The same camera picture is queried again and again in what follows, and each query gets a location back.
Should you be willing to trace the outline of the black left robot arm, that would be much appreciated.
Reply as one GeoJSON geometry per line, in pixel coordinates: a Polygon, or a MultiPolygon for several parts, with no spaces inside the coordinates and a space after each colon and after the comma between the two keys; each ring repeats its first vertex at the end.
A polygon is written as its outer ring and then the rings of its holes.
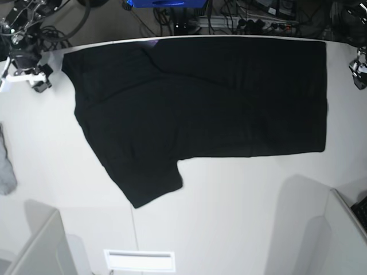
{"type": "Polygon", "coordinates": [[[348,12],[357,17],[363,26],[364,43],[357,48],[357,56],[349,63],[349,69],[353,76],[353,82],[359,90],[366,88],[366,1],[358,1],[358,5],[348,12]]]}

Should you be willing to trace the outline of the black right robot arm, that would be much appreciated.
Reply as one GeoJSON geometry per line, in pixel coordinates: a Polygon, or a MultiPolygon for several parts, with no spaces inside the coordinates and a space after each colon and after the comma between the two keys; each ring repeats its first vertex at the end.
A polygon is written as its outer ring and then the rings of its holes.
{"type": "Polygon", "coordinates": [[[13,8],[1,20],[1,42],[5,47],[5,65],[1,71],[1,92],[12,83],[26,82],[42,93],[52,86],[53,69],[42,59],[40,26],[54,14],[61,1],[14,1],[13,8]]]}

